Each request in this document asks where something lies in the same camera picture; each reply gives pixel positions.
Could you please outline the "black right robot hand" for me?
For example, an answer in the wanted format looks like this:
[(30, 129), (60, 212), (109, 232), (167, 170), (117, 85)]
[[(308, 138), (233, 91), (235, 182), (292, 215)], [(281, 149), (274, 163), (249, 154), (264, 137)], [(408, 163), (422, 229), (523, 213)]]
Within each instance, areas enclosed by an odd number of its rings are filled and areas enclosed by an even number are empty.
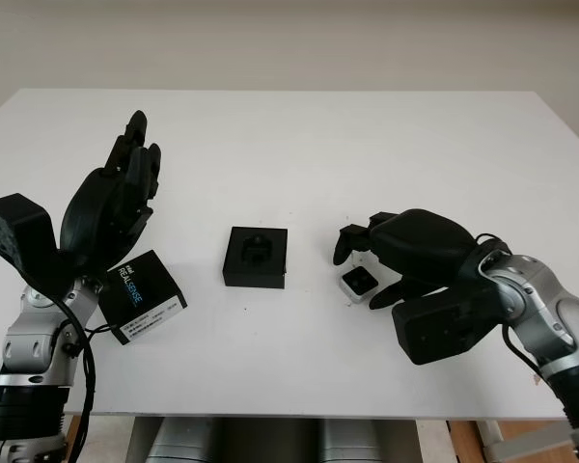
[(371, 299), (370, 308), (377, 310), (451, 285), (477, 247), (469, 231), (436, 213), (420, 208), (380, 211), (365, 227), (350, 224), (340, 229), (333, 263), (344, 263), (354, 251), (370, 252), (400, 275), (398, 282)]

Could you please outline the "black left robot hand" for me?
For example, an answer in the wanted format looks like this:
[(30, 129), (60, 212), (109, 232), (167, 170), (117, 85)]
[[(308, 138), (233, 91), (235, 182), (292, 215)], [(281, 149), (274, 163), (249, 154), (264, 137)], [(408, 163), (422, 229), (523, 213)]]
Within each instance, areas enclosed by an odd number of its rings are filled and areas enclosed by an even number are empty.
[(117, 137), (104, 166), (92, 170), (65, 212), (60, 250), (78, 275), (96, 275), (134, 247), (153, 210), (161, 150), (145, 146), (148, 120), (136, 111)]

